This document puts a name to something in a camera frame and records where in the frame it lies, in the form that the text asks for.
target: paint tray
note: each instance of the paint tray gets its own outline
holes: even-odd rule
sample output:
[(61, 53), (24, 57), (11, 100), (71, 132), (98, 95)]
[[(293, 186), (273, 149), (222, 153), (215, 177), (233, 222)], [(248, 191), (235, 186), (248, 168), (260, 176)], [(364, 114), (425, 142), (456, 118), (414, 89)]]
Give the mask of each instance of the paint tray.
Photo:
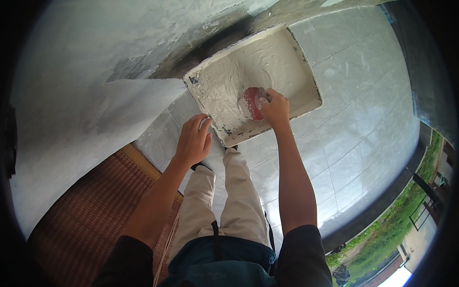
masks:
[(322, 106), (311, 66), (291, 30), (280, 24), (250, 35), (192, 68), (184, 83), (223, 146), (230, 147), (270, 129), (245, 118), (237, 100), (249, 87), (272, 88), (290, 101), (290, 120)]

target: black shoe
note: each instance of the black shoe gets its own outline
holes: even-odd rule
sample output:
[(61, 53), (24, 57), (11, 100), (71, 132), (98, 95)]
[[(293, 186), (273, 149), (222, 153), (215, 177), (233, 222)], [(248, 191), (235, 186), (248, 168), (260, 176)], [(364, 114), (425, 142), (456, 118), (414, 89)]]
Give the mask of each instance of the black shoe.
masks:
[(197, 167), (198, 165), (202, 165), (202, 166), (208, 168), (209, 170), (213, 171), (210, 167), (206, 166), (206, 165), (203, 164), (202, 162), (195, 163), (194, 165), (191, 166), (191, 169), (194, 170), (194, 171), (196, 171), (196, 167)]
[(237, 150), (237, 145), (232, 146), (232, 148), (234, 148), (235, 150)]

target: forearm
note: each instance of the forearm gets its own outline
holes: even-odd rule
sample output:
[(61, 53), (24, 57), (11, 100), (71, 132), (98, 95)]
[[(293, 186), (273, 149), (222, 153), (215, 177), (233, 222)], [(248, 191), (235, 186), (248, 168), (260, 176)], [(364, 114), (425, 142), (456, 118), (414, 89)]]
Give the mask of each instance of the forearm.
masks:
[(172, 159), (129, 218), (123, 235), (134, 237), (154, 249), (169, 217), (180, 183), (189, 168), (179, 159)]
[(302, 225), (317, 226), (317, 206), (290, 126), (274, 132), (279, 147), (279, 212), (285, 235)]

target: hand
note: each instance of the hand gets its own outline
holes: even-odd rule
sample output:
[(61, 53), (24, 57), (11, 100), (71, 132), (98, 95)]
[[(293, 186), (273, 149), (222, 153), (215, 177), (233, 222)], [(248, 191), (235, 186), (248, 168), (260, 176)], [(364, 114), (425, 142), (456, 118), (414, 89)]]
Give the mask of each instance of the hand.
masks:
[(271, 102), (260, 98), (261, 113), (268, 124), (274, 129), (284, 129), (290, 126), (290, 105), (288, 99), (273, 89), (266, 89)]
[(212, 119), (204, 113), (193, 116), (188, 122), (183, 124), (180, 133), (179, 143), (174, 158), (190, 168), (195, 163), (202, 161), (210, 151), (212, 144), (212, 133), (207, 133), (207, 129), (212, 123)]

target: black strap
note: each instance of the black strap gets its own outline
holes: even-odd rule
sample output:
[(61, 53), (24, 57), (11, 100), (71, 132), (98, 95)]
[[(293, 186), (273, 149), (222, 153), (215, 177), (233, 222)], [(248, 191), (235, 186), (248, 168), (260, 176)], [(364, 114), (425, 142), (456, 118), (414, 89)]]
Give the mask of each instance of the black strap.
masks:
[(276, 248), (274, 247), (274, 234), (273, 234), (273, 229), (271, 228), (271, 224), (269, 224), (268, 217), (266, 216), (266, 211), (264, 212), (264, 217), (266, 218), (266, 221), (269, 226), (269, 243), (271, 243), (271, 248), (273, 249), (274, 252), (276, 252)]
[(215, 261), (222, 261), (222, 251), (220, 250), (220, 240), (218, 240), (218, 225), (215, 220), (212, 222), (213, 228), (213, 254), (215, 255)]

